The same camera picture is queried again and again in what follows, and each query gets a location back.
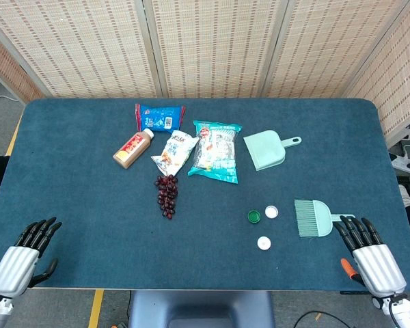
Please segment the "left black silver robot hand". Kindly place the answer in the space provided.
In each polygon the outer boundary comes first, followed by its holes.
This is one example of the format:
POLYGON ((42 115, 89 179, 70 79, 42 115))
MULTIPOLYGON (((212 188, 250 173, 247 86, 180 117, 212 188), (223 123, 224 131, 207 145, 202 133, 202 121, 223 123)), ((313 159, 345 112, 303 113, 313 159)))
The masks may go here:
POLYGON ((30 223, 8 248, 0 261, 0 297, 13 299, 26 289, 46 281, 55 272, 59 260, 51 260, 47 269, 36 275, 36 265, 55 232, 62 226, 55 217, 30 223))

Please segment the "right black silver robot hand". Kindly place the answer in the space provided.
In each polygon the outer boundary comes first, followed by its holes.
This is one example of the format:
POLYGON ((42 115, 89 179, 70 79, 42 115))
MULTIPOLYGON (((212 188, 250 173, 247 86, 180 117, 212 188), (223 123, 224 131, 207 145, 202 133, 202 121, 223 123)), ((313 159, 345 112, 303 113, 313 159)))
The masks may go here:
POLYGON ((375 226, 366 218, 340 215, 334 228, 350 252, 357 268, 343 258, 340 260, 347 276, 365 286, 378 298, 399 295, 407 283, 389 247, 382 241, 375 226))

